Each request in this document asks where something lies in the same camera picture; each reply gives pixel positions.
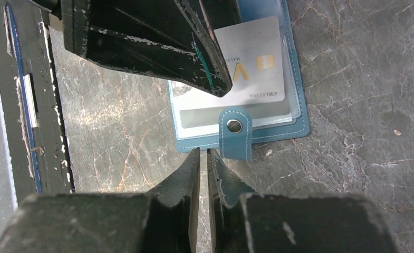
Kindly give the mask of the silver credit card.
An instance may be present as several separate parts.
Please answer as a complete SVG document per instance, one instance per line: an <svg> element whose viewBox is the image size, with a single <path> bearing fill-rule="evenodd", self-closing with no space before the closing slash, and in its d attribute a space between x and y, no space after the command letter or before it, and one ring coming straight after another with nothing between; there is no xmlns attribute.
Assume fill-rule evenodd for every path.
<svg viewBox="0 0 414 253"><path fill-rule="evenodd" d="M232 89L222 98L172 83L176 110L248 105L284 100L280 23L276 16L214 30Z"/></svg>

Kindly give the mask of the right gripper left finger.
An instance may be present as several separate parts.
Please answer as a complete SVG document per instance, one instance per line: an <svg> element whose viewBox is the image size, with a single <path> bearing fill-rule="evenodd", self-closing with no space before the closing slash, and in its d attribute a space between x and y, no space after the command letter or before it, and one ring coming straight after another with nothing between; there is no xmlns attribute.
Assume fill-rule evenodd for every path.
<svg viewBox="0 0 414 253"><path fill-rule="evenodd" d="M200 151L144 193L31 195L0 252L195 252Z"/></svg>

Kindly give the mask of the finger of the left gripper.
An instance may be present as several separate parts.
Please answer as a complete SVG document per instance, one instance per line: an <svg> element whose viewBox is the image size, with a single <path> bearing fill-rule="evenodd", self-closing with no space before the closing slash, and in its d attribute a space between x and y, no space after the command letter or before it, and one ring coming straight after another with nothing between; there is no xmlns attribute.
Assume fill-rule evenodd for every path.
<svg viewBox="0 0 414 253"><path fill-rule="evenodd" d="M178 81L217 97L232 88L214 30L232 1L35 1L63 24L69 52L106 69Z"/></svg>

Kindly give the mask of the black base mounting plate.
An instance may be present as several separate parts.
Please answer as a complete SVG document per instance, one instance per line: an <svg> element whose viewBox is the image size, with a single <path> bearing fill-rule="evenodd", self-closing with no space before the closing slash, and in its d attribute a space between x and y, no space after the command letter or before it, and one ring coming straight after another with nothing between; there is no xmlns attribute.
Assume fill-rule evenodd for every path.
<svg viewBox="0 0 414 253"><path fill-rule="evenodd" d="M15 200L72 193L49 18L29 1L0 1L0 98Z"/></svg>

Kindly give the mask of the blue card holder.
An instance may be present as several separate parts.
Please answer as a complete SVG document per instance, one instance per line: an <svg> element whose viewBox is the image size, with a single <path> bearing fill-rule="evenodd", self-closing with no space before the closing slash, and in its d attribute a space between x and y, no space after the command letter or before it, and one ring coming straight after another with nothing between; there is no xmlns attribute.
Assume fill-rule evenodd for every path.
<svg viewBox="0 0 414 253"><path fill-rule="evenodd" d="M284 100L176 110L172 103L175 94L172 83L176 81L168 82L168 94L177 151L189 152L195 148L216 149L223 158L249 161L252 159L253 144L304 137L310 131L310 124L287 2L232 1L232 3L232 25L270 16L278 17Z"/></svg>

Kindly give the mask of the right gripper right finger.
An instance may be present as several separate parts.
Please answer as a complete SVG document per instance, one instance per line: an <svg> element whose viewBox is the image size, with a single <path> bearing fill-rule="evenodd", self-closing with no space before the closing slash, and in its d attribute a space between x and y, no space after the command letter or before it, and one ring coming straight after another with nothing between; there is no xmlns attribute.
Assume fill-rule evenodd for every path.
<svg viewBox="0 0 414 253"><path fill-rule="evenodd" d="M207 151L213 252L396 252L377 207L358 194L257 193Z"/></svg>

